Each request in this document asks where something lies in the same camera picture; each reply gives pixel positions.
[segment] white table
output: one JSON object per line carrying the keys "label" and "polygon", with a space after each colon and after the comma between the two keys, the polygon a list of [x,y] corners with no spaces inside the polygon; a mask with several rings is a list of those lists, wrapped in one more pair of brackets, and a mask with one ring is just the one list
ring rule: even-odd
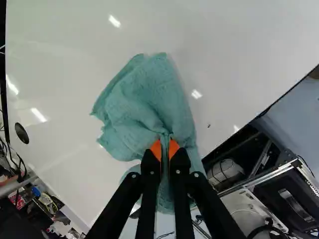
{"label": "white table", "polygon": [[[131,57],[165,51],[174,60],[205,156],[319,62],[318,8],[317,0],[8,0],[11,144],[91,226],[137,163],[101,148],[102,123],[89,116]],[[17,121],[30,144],[17,138]]]}

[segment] crumpled cloth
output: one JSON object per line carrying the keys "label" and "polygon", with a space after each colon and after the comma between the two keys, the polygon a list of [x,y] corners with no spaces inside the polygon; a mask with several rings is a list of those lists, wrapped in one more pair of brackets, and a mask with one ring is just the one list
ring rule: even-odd
{"label": "crumpled cloth", "polygon": [[[187,99],[165,53],[134,56],[102,91],[91,115],[104,123],[98,143],[117,160],[142,159],[145,150],[160,139],[163,176],[158,191],[159,212],[174,210],[168,184],[170,137],[187,150],[190,171],[206,175]],[[132,171],[140,172],[140,165],[129,169],[122,179]]]}

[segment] towel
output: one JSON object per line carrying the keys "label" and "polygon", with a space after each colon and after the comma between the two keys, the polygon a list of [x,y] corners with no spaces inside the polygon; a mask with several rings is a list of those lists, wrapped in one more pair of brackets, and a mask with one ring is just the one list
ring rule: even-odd
{"label": "towel", "polygon": [[[163,176],[157,211],[174,210],[168,183],[170,137],[187,150],[190,170],[205,174],[191,111],[166,53],[134,56],[102,91],[91,115],[104,123],[98,143],[117,160],[142,159],[145,150],[160,139]],[[130,168],[122,179],[132,171],[140,173],[140,165]]]}

